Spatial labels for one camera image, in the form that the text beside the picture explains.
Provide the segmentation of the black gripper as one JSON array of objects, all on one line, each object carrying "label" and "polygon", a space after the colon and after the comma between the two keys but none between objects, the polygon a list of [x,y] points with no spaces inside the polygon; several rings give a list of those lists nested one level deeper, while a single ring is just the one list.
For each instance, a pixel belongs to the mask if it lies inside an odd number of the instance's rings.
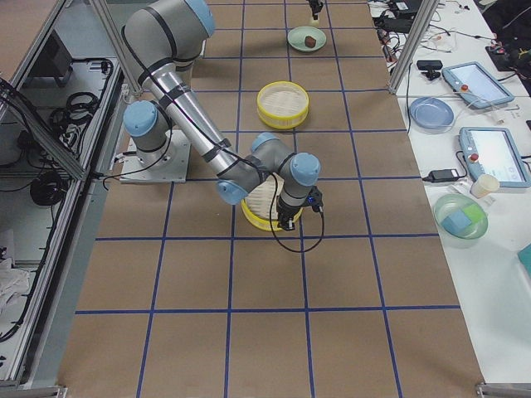
[{"label": "black gripper", "polygon": [[300,206],[291,206],[283,201],[276,204],[278,226],[284,226],[286,231],[295,229],[295,217],[300,213]]}]

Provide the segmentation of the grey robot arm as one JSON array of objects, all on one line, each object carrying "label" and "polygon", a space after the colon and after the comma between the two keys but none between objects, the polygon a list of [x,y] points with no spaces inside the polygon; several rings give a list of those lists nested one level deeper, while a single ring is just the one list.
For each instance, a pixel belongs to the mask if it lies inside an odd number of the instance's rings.
[{"label": "grey robot arm", "polygon": [[157,1],[135,12],[122,27],[121,37],[134,78],[153,94],[216,173],[221,198],[236,205],[276,174],[284,181],[276,202],[277,220],[281,229],[292,231],[301,208],[323,210],[316,187],[320,162],[310,153],[291,151],[272,133],[259,134],[246,158],[231,151],[230,141],[184,79],[214,30],[212,13],[204,1]]}]

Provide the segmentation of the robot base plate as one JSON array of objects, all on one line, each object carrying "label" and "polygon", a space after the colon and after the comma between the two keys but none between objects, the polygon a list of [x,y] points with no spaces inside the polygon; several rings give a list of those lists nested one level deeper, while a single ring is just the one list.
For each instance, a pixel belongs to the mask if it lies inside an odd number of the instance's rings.
[{"label": "robot base plate", "polygon": [[130,138],[128,151],[134,154],[124,158],[119,180],[127,183],[185,183],[190,142],[180,129],[168,130],[166,137],[171,143],[165,143],[153,153],[139,151]]}]

